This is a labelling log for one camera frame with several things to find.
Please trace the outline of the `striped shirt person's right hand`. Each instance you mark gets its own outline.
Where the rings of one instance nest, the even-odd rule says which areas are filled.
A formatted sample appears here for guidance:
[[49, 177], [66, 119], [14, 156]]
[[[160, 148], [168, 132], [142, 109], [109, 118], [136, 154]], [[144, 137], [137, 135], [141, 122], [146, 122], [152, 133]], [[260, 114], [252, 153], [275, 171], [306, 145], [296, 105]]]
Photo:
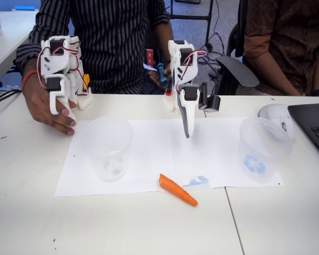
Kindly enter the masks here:
[[28, 110], [35, 121], [51, 126], [65, 135], [74, 135], [73, 127], [76, 125], [76, 122], [69, 116], [69, 110], [57, 100], [56, 109], [58, 114], [53, 115], [51, 113], [49, 93], [40, 85], [36, 74], [30, 76], [26, 81], [23, 95]]

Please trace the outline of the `striped shirt person's left hand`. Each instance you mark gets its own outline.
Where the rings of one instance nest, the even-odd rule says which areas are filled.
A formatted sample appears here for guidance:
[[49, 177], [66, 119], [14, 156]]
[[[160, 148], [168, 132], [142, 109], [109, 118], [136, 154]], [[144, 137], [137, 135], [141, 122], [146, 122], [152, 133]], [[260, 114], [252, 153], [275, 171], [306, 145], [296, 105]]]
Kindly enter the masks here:
[[[157, 72], [149, 71], [148, 75], [155, 85], [157, 85], [159, 88], [162, 87], [160, 83], [160, 76]], [[171, 69], [169, 65], [167, 65], [167, 67], [164, 69], [164, 75], [167, 77], [169, 81], [171, 80], [172, 74], [171, 74]]]

